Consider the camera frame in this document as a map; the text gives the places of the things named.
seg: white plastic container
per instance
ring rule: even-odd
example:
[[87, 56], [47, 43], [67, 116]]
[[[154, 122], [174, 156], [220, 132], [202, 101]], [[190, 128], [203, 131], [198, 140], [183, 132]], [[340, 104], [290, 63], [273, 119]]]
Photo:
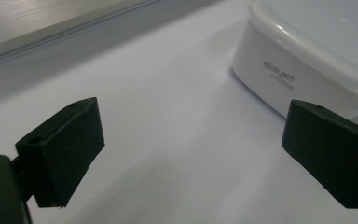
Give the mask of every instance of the white plastic container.
[[233, 70], [286, 116], [292, 99], [358, 115], [358, 0], [256, 0]]

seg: white tabletop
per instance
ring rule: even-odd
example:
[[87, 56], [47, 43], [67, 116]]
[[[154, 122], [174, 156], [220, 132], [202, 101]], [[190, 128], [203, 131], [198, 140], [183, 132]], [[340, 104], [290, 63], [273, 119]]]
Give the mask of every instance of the white tabletop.
[[162, 0], [0, 61], [0, 154], [98, 97], [106, 147], [34, 223], [354, 224], [231, 70], [250, 0]]

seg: white table surface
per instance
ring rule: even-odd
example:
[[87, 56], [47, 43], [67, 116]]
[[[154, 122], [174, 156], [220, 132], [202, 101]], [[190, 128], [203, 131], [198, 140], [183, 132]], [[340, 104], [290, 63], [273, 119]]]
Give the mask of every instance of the white table surface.
[[0, 61], [0, 154], [98, 97], [106, 147], [35, 224], [358, 224], [281, 148], [285, 119], [231, 71], [250, 0], [161, 0]]

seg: container lid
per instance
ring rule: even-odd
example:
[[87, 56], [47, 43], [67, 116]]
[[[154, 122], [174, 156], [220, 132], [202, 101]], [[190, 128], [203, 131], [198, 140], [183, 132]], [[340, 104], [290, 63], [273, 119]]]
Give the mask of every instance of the container lid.
[[358, 0], [255, 0], [250, 15], [270, 39], [358, 93]]

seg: screw hole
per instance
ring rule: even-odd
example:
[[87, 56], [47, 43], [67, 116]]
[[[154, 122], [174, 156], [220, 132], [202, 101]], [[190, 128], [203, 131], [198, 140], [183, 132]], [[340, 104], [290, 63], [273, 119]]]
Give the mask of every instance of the screw hole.
[[41, 137], [35, 137], [35, 138], [31, 138], [28, 143], [30, 144], [36, 144], [36, 143], [39, 143], [40, 141], [42, 141], [42, 138]]

